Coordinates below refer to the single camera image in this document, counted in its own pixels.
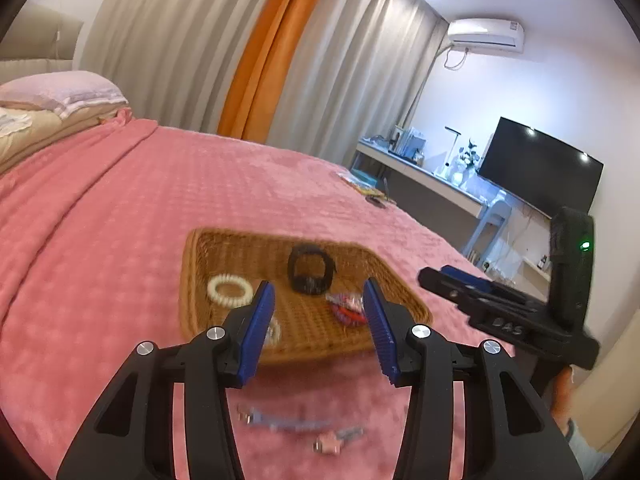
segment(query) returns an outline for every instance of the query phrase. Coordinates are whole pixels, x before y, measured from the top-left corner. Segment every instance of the gray curtain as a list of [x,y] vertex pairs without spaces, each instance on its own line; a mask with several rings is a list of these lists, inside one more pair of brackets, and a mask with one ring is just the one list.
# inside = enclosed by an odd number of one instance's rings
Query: gray curtain
[[215,133],[265,0],[105,0],[80,68],[116,83],[139,117]]
[[360,137],[408,124],[446,25],[424,0],[320,0],[267,143],[347,164]]

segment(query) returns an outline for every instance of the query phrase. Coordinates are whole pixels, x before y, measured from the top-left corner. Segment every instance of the pink blanket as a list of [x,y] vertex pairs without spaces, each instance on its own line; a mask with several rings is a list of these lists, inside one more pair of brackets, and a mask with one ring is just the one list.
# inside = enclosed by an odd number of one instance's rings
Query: pink blanket
[[[89,409],[142,340],[182,343],[177,298],[187,233],[198,226],[359,242],[424,298],[434,328],[478,345],[450,303],[421,290],[424,266],[474,268],[396,208],[377,209],[337,166],[256,144],[115,120],[54,144],[0,177],[0,407],[52,478]],[[409,391],[391,387],[373,354],[304,367],[262,368],[238,403],[288,417],[359,425],[338,458],[314,435],[236,424],[248,480],[389,479]],[[184,447],[180,399],[175,440]],[[452,478],[462,471],[456,400]],[[184,450],[178,478],[187,478]]]

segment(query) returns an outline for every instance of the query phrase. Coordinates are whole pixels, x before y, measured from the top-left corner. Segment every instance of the curtain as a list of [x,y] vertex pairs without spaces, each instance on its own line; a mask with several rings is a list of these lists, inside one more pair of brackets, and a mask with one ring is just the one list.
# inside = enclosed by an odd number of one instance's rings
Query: curtain
[[218,133],[264,143],[291,60],[318,0],[268,0],[242,55]]
[[267,143],[347,164],[360,137],[410,120],[445,31],[424,0],[320,0]]
[[80,68],[116,83],[136,115],[215,133],[266,0],[105,0]]

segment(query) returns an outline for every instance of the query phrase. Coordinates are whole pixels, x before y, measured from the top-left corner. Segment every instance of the hand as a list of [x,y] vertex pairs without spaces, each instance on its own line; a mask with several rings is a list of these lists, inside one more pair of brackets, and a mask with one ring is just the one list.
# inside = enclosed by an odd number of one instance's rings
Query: hand
[[569,433],[571,403],[574,395],[574,378],[571,367],[564,368],[554,379],[551,416],[565,436]]

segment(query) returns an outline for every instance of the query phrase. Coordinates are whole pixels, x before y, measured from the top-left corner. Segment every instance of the screw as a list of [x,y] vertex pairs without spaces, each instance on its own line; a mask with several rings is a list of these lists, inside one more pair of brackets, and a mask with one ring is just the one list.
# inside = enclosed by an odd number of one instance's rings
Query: screw
[[431,335],[431,329],[428,326],[424,325],[415,325],[411,329],[411,332],[419,339],[424,339],[425,337],[429,337]]
[[151,354],[154,351],[154,344],[151,341],[140,343],[136,348],[136,352],[140,355]]
[[484,351],[488,354],[497,354],[500,351],[500,344],[497,341],[489,339],[482,343],[482,348],[484,348]]
[[215,326],[207,330],[207,337],[212,341],[217,341],[225,336],[225,329],[221,326]]

